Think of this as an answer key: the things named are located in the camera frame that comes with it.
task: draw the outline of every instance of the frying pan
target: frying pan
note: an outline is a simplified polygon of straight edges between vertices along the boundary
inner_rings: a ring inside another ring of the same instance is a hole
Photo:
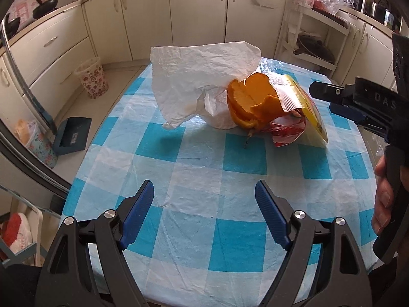
[[[43,2],[42,0],[36,0],[38,2],[38,6],[33,10],[33,18],[39,19],[49,14],[50,12],[56,9],[58,4],[58,0],[47,0]]]
[[[15,34],[17,33],[18,27],[20,26],[20,17],[17,17],[9,21],[9,16],[10,14],[7,14],[6,19],[5,19],[7,39],[13,38],[13,36],[15,36]],[[1,47],[3,47],[3,43],[1,42],[1,39],[0,39],[0,48]]]
[[[307,53],[328,63],[335,62],[334,55],[331,53],[331,51],[324,46],[322,41],[315,39],[313,36],[298,36],[297,44],[299,49],[293,52],[295,55]]]

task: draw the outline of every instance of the table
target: table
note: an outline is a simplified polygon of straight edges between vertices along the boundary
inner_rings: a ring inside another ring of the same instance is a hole
[[[290,64],[263,59],[261,65],[290,74],[306,90],[312,81],[328,82]],[[96,218],[151,180],[153,204],[135,243],[124,251],[148,300],[186,307],[259,304],[284,258],[254,198],[260,179],[314,219],[344,217],[366,267],[376,262],[370,224],[376,181],[353,122],[332,115],[328,104],[317,100],[326,146],[308,127],[288,146],[275,148],[263,134],[244,149],[246,134],[240,128],[216,130],[198,117],[164,130],[151,82],[148,66],[99,129],[62,218]],[[300,299],[312,282],[319,249],[313,246]],[[90,253],[102,287],[95,246]]]

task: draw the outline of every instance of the finger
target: finger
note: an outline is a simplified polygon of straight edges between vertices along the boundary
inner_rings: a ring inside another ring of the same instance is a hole
[[[386,209],[383,204],[379,200],[375,200],[375,210],[373,215],[378,220],[378,223],[381,227],[385,227],[389,224],[391,220],[391,211],[390,209]]]
[[[376,199],[382,202],[384,207],[390,207],[393,203],[393,189],[386,177],[381,177],[376,186]]]
[[[409,168],[405,166],[400,167],[400,181],[407,191],[409,191]]]
[[[386,160],[385,155],[383,155],[375,167],[375,174],[377,176],[385,176],[386,175]]]
[[[379,224],[378,220],[375,218],[375,216],[372,217],[371,220],[371,225],[372,225],[372,229],[375,232],[376,235],[381,234],[381,232],[383,231],[382,226]]]

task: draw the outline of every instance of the kitchen cabinet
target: kitchen cabinet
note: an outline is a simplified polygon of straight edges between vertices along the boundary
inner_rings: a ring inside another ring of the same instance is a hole
[[[224,42],[228,0],[170,0],[173,45]]]
[[[286,0],[228,0],[226,42],[246,41],[274,58]]]
[[[131,61],[121,0],[89,0],[84,5],[101,63]]]
[[[31,85],[50,64],[87,36],[81,6],[77,6],[35,27],[14,43],[11,51],[26,83]]]
[[[382,82],[382,85],[384,87],[387,87],[388,89],[392,89],[394,83],[395,83],[395,74],[393,73],[393,63],[391,62],[391,65],[385,76],[385,79]]]
[[[356,54],[358,53],[359,43],[363,38],[366,23],[363,20],[346,13],[342,13],[342,15],[338,16],[343,17],[344,19],[349,21],[350,32],[346,39],[344,50],[342,51],[337,68],[331,78],[338,84],[343,84],[345,77],[347,76],[348,71],[352,65],[352,62],[355,59]],[[334,52],[334,50],[332,49],[331,44],[333,44],[334,42],[336,41],[332,41],[328,45],[328,48],[332,52]]]
[[[95,57],[89,38],[54,62],[30,87],[44,109],[55,119],[81,83],[74,70]]]
[[[7,71],[3,56],[0,56],[0,107],[0,119],[12,132],[19,119],[35,120],[34,115],[17,91]]]
[[[169,0],[122,0],[134,60],[149,59],[151,47],[172,46]]]
[[[391,63],[392,39],[367,24],[358,52],[344,80],[344,84],[353,84],[355,77],[363,77],[382,84]]]

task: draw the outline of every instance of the tablecloth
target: tablecloth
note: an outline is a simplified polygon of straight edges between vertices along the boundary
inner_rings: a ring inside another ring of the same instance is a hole
[[[289,74],[306,90],[315,80],[328,81],[275,60],[262,59],[260,67]],[[353,122],[331,114],[328,104],[317,100],[327,145],[308,127],[288,146],[275,148],[263,134],[253,136],[244,149],[246,134],[240,128],[216,130],[198,117],[164,130],[151,82],[148,66],[104,121],[62,218],[96,218],[151,180],[153,204],[135,243],[124,251],[148,300],[186,307],[259,304],[284,258],[254,198],[260,179],[314,219],[344,217],[365,265],[376,261],[370,224],[376,181]],[[319,248],[313,246],[299,299],[311,284]],[[95,246],[90,253],[102,284]]]

